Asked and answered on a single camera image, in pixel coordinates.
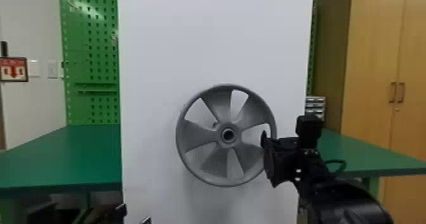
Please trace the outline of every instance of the wheel axle hole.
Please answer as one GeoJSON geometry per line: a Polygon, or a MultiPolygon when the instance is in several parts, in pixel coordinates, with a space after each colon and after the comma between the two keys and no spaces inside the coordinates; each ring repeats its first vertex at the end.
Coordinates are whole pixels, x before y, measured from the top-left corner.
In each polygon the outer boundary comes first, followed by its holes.
{"type": "Polygon", "coordinates": [[[222,135],[223,141],[233,142],[235,139],[235,133],[232,129],[225,129],[222,135]]]}

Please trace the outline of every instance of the exit sign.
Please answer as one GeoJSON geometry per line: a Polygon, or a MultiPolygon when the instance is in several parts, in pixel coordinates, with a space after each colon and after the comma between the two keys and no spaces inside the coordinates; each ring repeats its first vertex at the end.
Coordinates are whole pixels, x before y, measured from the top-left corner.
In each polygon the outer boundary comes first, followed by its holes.
{"type": "Polygon", "coordinates": [[[26,58],[0,57],[1,81],[28,81],[26,58]]]}

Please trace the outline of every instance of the wheel rim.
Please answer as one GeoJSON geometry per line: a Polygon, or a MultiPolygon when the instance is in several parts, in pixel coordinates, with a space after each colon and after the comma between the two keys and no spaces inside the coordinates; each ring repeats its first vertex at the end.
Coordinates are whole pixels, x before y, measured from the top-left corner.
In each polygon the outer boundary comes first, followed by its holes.
{"type": "Polygon", "coordinates": [[[271,137],[276,138],[275,119],[266,102],[253,91],[234,84],[222,84],[199,92],[184,106],[177,123],[176,145],[183,164],[198,179],[220,187],[242,185],[263,171],[262,148],[243,141],[245,130],[268,124],[271,137]],[[242,91],[248,96],[236,119],[231,118],[233,91],[242,91]],[[216,118],[211,128],[185,119],[189,109],[199,99],[216,118]],[[194,165],[188,160],[188,152],[210,143],[215,143],[215,146],[201,165],[194,165]],[[243,173],[241,177],[230,178],[228,175],[232,168],[228,162],[230,152],[235,153],[243,173]]]}

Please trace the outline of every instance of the green tabletop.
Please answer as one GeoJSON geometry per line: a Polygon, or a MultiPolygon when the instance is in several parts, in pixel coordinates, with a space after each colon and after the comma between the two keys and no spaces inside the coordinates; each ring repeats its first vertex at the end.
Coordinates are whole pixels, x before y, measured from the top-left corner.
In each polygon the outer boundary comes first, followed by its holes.
{"type": "Polygon", "coordinates": [[[323,130],[318,150],[324,160],[343,159],[343,178],[374,178],[426,174],[426,162],[323,130]]]}
{"type": "Polygon", "coordinates": [[[120,126],[67,126],[0,154],[0,197],[121,190],[120,126]]]}

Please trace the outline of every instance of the light switch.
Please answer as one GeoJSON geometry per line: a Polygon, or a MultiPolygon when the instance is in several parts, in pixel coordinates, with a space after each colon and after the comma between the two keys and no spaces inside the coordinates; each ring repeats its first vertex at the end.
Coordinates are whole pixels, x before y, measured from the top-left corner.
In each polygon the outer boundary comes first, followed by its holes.
{"type": "Polygon", "coordinates": [[[48,78],[51,78],[51,79],[58,78],[58,64],[54,60],[48,61],[48,78]]]}
{"type": "Polygon", "coordinates": [[[38,60],[29,60],[28,73],[30,77],[40,77],[40,66],[38,60]]]}
{"type": "Polygon", "coordinates": [[[58,77],[63,78],[63,61],[58,62],[58,77]]]}

